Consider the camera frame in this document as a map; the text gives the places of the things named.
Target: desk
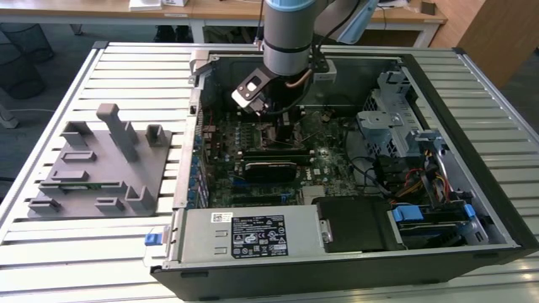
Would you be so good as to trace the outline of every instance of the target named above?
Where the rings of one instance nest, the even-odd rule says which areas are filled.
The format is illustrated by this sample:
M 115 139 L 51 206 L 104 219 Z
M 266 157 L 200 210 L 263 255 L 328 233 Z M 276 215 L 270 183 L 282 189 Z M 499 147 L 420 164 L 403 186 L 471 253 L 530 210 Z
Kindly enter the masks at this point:
M 204 26 L 255 27 L 260 4 L 239 0 L 190 0 L 186 7 L 163 6 L 159 11 L 130 11 L 130 0 L 0 0 L 0 22 L 190 25 L 195 43 L 204 42 Z M 446 22 L 435 16 L 403 8 L 376 11 L 368 29 L 420 32 L 415 47 L 428 47 L 438 27 Z

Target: white label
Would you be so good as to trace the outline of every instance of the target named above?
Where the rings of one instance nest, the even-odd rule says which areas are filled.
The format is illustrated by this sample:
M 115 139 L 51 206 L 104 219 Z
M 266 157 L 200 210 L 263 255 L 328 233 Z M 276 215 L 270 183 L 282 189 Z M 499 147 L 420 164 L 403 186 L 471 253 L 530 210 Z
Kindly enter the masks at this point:
M 211 213 L 212 223 L 230 223 L 232 222 L 234 213 Z
M 286 245 L 286 244 L 274 245 L 274 249 L 275 249 L 275 250 L 287 249 L 287 245 Z
M 166 17 L 180 17 L 180 18 L 187 18 L 187 14 L 166 14 Z

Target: warning label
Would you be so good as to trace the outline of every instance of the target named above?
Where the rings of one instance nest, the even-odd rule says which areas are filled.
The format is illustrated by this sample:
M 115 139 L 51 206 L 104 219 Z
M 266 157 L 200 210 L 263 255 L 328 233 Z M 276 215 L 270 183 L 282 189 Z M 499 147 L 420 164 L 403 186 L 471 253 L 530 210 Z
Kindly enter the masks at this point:
M 232 257 L 288 256 L 284 216 L 232 218 Z

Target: blue latch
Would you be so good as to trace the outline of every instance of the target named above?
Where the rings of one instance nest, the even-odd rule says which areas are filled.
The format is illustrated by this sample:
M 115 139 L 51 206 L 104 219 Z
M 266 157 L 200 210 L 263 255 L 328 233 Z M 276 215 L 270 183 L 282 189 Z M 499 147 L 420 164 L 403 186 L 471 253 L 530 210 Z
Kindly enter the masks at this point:
M 163 234 L 147 234 L 144 237 L 144 245 L 146 246 L 158 246 L 163 245 L 162 243 L 163 240 Z
M 474 209 L 473 205 L 466 204 L 465 205 L 465 211 L 466 211 L 466 214 L 469 215 L 469 218 L 475 217 L 475 209 Z
M 398 206 L 392 210 L 392 214 L 395 222 L 423 220 L 423 213 L 418 205 Z

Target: aluminum extrusion table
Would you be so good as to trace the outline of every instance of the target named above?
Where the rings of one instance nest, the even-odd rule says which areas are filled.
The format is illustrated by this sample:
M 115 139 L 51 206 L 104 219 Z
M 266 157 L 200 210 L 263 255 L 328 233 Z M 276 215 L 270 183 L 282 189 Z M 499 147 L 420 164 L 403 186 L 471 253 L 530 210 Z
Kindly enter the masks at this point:
M 164 249 L 146 248 L 144 235 L 171 222 L 194 93 L 188 77 L 195 49 L 251 51 L 254 46 L 110 43 L 106 49 L 91 50 L 0 206 L 0 302 L 180 302 L 150 276 L 148 267 L 163 261 Z M 469 57 L 445 49 L 326 49 L 415 56 L 513 204 L 539 235 L 539 137 Z M 104 129 L 95 116 L 103 102 L 118 104 L 120 118 L 134 121 L 136 129 L 159 123 L 174 132 L 158 216 L 30 220 L 28 199 L 38 194 L 36 181 L 47 177 L 66 142 L 59 136 L 63 125 L 66 121 L 87 121 L 91 128 Z M 538 302 L 538 258 L 535 253 L 510 264 L 482 268 L 449 283 L 228 302 Z

